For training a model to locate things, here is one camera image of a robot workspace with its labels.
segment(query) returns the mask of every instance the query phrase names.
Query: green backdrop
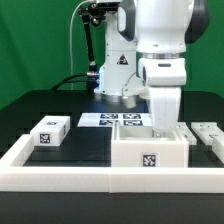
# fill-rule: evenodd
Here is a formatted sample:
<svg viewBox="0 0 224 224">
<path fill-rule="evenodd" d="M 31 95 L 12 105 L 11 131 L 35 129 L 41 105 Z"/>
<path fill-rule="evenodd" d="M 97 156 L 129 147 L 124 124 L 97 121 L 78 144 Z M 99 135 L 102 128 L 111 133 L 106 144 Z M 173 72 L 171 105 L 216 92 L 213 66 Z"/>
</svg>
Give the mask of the green backdrop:
<svg viewBox="0 0 224 224">
<path fill-rule="evenodd" d="M 69 25 L 80 2 L 0 0 L 0 109 L 30 90 L 50 89 L 70 75 Z M 208 0 L 208 4 L 210 26 L 197 43 L 188 46 L 184 89 L 212 91 L 224 97 L 224 1 Z M 93 27 L 92 33 L 100 65 L 104 61 L 103 26 Z M 86 43 L 78 15 L 73 41 L 75 73 L 86 72 Z"/>
</svg>

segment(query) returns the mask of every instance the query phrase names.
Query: white frame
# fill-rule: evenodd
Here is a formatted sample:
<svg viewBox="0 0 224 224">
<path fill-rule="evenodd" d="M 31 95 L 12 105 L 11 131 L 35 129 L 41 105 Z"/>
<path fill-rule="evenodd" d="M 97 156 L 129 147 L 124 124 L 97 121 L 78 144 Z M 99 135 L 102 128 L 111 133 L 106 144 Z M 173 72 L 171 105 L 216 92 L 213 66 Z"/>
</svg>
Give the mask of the white frame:
<svg viewBox="0 0 224 224">
<path fill-rule="evenodd" d="M 22 167 L 34 149 L 21 138 L 0 160 L 0 191 L 224 193 L 220 168 Z"/>
</svg>

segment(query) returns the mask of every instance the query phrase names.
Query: cable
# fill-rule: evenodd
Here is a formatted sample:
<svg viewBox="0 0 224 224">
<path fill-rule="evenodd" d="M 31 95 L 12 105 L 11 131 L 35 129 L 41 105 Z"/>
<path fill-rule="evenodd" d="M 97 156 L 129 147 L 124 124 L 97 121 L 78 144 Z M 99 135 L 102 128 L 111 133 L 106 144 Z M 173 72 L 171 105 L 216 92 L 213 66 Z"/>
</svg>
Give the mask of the cable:
<svg viewBox="0 0 224 224">
<path fill-rule="evenodd" d="M 72 75 L 72 76 L 69 76 L 65 79 L 63 79 L 61 82 L 59 82 L 58 84 L 56 84 L 55 86 L 53 86 L 51 88 L 51 90 L 57 90 L 61 85 L 65 84 L 65 83 L 75 83 L 75 82 L 86 82 L 86 81 L 69 81 L 71 79 L 74 79 L 74 78 L 79 78 L 79 77 L 86 77 L 86 74 L 77 74 L 77 75 Z"/>
<path fill-rule="evenodd" d="M 63 84 L 67 84 L 67 83 L 77 83 L 77 82 L 83 82 L 83 83 L 86 83 L 86 81 L 66 81 L 66 82 L 60 82 L 60 83 L 58 83 L 57 85 L 55 85 L 51 90 L 52 91 L 55 91 L 55 90 L 57 90 L 61 85 L 63 85 Z"/>
<path fill-rule="evenodd" d="M 70 33 L 69 33 L 69 48 L 70 48 L 70 63 L 71 63 L 71 76 L 73 75 L 73 70 L 74 70 L 74 64 L 73 64 L 73 23 L 74 23 L 74 18 L 75 18 L 75 14 L 78 11 L 78 9 L 85 3 L 89 3 L 89 2 L 95 2 L 94 0 L 87 0 L 87 1 L 83 1 L 81 2 L 74 10 L 73 14 L 72 14 L 72 18 L 71 18 L 71 22 L 70 22 Z"/>
</svg>

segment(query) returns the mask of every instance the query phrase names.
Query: black tabletop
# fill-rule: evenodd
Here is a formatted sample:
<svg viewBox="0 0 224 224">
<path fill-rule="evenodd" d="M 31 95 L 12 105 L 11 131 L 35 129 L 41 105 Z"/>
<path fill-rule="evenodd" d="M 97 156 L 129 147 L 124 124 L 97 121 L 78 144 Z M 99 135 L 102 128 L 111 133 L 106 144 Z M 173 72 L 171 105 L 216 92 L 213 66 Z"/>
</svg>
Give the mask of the black tabletop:
<svg viewBox="0 0 224 224">
<path fill-rule="evenodd" d="M 82 128 L 82 113 L 146 113 L 144 102 L 95 100 L 85 91 L 32 91 L 0 111 L 0 155 L 45 115 L 71 116 L 62 150 L 35 148 L 26 166 L 110 166 L 111 128 Z M 183 92 L 179 121 L 217 122 L 224 130 L 224 100 L 214 93 Z M 189 167 L 222 167 L 200 140 L 190 148 Z M 223 194 L 110 194 L 0 192 L 1 223 L 223 223 Z"/>
</svg>

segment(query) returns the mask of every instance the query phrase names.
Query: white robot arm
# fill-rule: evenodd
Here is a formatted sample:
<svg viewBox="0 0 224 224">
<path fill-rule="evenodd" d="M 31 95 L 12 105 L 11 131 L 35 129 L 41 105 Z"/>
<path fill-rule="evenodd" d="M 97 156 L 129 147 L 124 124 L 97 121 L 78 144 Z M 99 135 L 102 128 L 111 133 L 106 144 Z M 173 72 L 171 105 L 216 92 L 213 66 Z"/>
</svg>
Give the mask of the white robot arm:
<svg viewBox="0 0 224 224">
<path fill-rule="evenodd" d="M 137 39 L 137 76 L 148 89 L 149 110 L 157 133 L 176 127 L 181 86 L 186 83 L 182 57 L 185 34 L 195 1 L 124 0 L 120 4 L 118 30 L 129 40 Z M 128 24 L 133 16 L 134 26 Z"/>
</svg>

